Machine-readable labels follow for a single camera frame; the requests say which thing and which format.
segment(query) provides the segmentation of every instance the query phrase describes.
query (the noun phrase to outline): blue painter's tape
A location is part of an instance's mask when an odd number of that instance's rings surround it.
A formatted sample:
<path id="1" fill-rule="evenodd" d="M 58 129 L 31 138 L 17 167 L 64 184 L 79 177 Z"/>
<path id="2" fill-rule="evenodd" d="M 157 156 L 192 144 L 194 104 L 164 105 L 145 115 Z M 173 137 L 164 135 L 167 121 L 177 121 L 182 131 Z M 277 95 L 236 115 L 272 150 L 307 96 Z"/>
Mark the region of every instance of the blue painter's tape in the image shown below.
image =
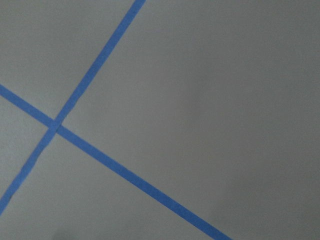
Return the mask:
<path id="1" fill-rule="evenodd" d="M 85 153 L 105 165 L 107 168 L 111 169 L 113 172 L 120 175 L 121 177 L 135 185 L 137 188 L 157 200 L 159 203 L 166 206 L 168 209 L 194 225 L 196 228 L 198 228 L 208 236 L 212 237 L 215 240 L 231 240 L 231 238 L 207 223 L 205 220 L 195 215 L 180 203 L 176 202 L 175 200 L 164 194 L 162 191 L 155 188 L 150 183 L 143 180 L 141 177 L 137 176 L 132 171 L 128 170 L 120 163 L 116 162 L 94 146 L 90 145 L 67 128 L 61 126 L 59 127 L 57 133 L 81 150 L 83 150 Z"/>
<path id="2" fill-rule="evenodd" d="M 114 33 L 108 40 L 108 42 L 105 44 L 104 48 L 98 55 L 98 57 L 95 59 L 87 73 L 84 75 L 76 89 L 73 91 L 70 98 L 67 100 L 67 102 L 64 104 L 63 108 L 57 115 L 54 121 L 52 121 L 49 124 L 49 129 L 46 131 L 40 142 L 37 144 L 27 161 L 25 162 L 24 166 L 20 170 L 19 174 L 14 178 L 10 186 L 5 191 L 4 195 L 0 199 L 0 216 L 2 212 L 6 209 L 7 205 L 9 204 L 10 199 L 15 194 L 15 192 L 19 189 L 21 184 L 24 182 L 24 180 L 27 178 L 29 173 L 31 172 L 32 168 L 35 166 L 38 157 L 40 156 L 41 152 L 48 146 L 48 144 L 51 142 L 51 140 L 54 138 L 57 129 L 62 124 L 66 116 L 69 114 L 69 112 L 72 110 L 72 108 L 76 105 L 77 101 L 81 97 L 81 95 L 86 91 L 89 84 L 92 82 L 94 77 L 96 76 L 97 72 L 101 68 L 101 66 L 104 64 L 104 62 L 107 60 L 117 43 L 119 42 L 120 38 L 125 33 L 126 29 L 130 25 L 130 23 L 133 21 L 143 4 L 145 3 L 145 0 L 136 0 L 118 27 L 115 29 Z M 9 95 L 9 97 L 13 98 L 14 96 L 8 93 L 8 91 L 5 91 L 3 89 L 3 92 Z M 16 104 L 22 104 L 21 99 L 14 98 L 16 100 Z"/>
<path id="3" fill-rule="evenodd" d="M 66 104 L 63 106 L 62 110 L 55 118 L 55 121 L 62 123 L 68 113 L 72 110 L 72 108 L 76 105 L 76 102 L 81 97 L 81 95 L 86 91 L 89 84 L 92 82 L 102 65 L 108 59 L 109 55 L 143 6 L 146 0 L 136 0 L 131 8 L 128 10 L 118 27 L 113 32 L 112 36 L 101 50 L 100 54 L 97 56 L 89 70 L 86 72 L 84 77 L 82 78 L 79 85 L 76 87 Z"/>
<path id="4" fill-rule="evenodd" d="M 7 99 L 9 102 L 16 105 L 18 108 L 25 111 L 30 116 L 37 119 L 42 124 L 46 125 L 47 127 L 50 126 L 51 122 L 53 121 L 50 117 L 36 109 L 34 106 L 30 105 L 26 101 L 24 101 L 19 96 L 15 95 L 13 92 L 5 88 L 3 85 L 0 84 L 0 96 Z"/>
<path id="5" fill-rule="evenodd" d="M 0 85 L 0 95 L 6 98 L 8 101 L 15 104 L 17 107 L 25 111 L 27 114 L 31 115 L 35 119 L 37 119 L 39 122 L 43 123 L 47 127 L 50 126 L 50 124 L 53 122 L 53 120 L 15 95 L 14 93 L 10 92 L 8 89 L 4 88 L 2 85 Z M 76 147 L 80 148 L 82 151 L 105 165 L 107 168 L 114 171 L 116 174 L 120 175 L 133 185 L 135 185 L 137 188 L 157 200 L 162 205 L 166 206 L 170 210 L 172 210 L 174 213 L 194 225 L 196 228 L 207 234 L 208 236 L 212 237 L 215 240 L 230 240 L 228 236 L 220 232 L 218 229 L 189 211 L 187 208 L 164 194 L 162 191 L 158 190 L 145 180 L 143 180 L 141 177 L 137 176 L 124 166 L 122 166 L 120 163 L 116 162 L 64 126 L 60 126 L 57 129 L 57 133 L 61 135 L 63 138 L 74 144 Z"/>

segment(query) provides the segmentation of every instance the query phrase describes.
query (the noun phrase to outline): textured wall surface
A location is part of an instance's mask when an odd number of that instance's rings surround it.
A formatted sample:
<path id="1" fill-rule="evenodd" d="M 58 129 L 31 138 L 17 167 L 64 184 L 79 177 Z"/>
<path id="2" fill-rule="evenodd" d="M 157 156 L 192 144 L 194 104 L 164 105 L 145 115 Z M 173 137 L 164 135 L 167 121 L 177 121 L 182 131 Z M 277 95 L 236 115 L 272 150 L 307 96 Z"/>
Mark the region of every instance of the textured wall surface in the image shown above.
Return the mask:
<path id="1" fill-rule="evenodd" d="M 132 3 L 2 1 L 0 84 L 54 119 Z M 63 125 L 234 240 L 319 239 L 319 11 L 147 0 Z M 0 97 L 0 195 L 46 129 Z M 210 237 L 57 135 L 0 239 Z"/>

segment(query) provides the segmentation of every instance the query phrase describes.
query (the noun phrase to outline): tape strip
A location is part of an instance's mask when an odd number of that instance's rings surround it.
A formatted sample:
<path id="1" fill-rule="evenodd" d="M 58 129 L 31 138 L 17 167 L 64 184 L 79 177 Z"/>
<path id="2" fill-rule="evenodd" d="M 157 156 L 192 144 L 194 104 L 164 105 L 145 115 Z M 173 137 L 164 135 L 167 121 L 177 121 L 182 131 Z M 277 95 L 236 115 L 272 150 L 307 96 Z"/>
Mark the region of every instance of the tape strip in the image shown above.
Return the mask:
<path id="1" fill-rule="evenodd" d="M 21 110 L 25 111 L 30 116 L 34 117 L 39 122 L 43 123 L 47 127 L 51 125 L 53 120 L 30 105 L 29 103 L 25 102 L 23 99 L 6 89 L 4 86 L 0 84 L 0 95 L 6 98 L 8 101 L 16 105 Z M 187 208 L 182 206 L 180 203 L 176 202 L 166 194 L 164 194 L 162 191 L 157 189 L 156 187 L 152 186 L 150 183 L 143 180 L 141 177 L 134 174 L 132 171 L 125 168 L 120 163 L 116 162 L 64 126 L 60 126 L 57 129 L 57 133 L 71 142 L 73 145 L 105 165 L 107 168 L 111 169 L 116 174 L 120 175 L 133 185 L 135 185 L 137 188 L 157 200 L 162 205 L 169 208 L 171 211 L 194 225 L 196 228 L 210 236 L 211 238 L 215 240 L 231 240 L 228 236 L 220 232 L 218 229 L 204 221 L 199 216 L 195 215 L 191 211 L 189 211 Z"/>
<path id="2" fill-rule="evenodd" d="M 76 89 L 73 91 L 70 98 L 64 104 L 63 108 L 57 115 L 54 121 L 49 124 L 49 129 L 46 131 L 40 142 L 37 144 L 25 164 L 23 165 L 22 169 L 18 173 L 18 175 L 14 178 L 12 183 L 9 185 L 5 193 L 0 199 L 0 216 L 2 212 L 6 209 L 7 205 L 9 204 L 10 199 L 15 194 L 15 192 L 19 189 L 21 184 L 27 178 L 33 167 L 35 166 L 38 157 L 40 156 L 41 152 L 48 146 L 51 142 L 53 137 L 55 136 L 57 129 L 62 124 L 63 120 L 66 118 L 68 113 L 72 110 L 72 108 L 76 105 L 78 99 L 81 95 L 86 91 L 89 84 L 92 82 L 94 77 L 96 76 L 97 72 L 100 70 L 101 66 L 107 60 L 125 31 L 127 30 L 130 23 L 133 21 L 145 0 L 136 0 L 118 25 L 118 27 L 113 32 L 112 36 L 105 44 L 103 49 L 101 50 L 100 54 L 97 56 L 89 70 L 86 72 L 84 77 L 82 78 L 81 82 L 78 84 Z"/>

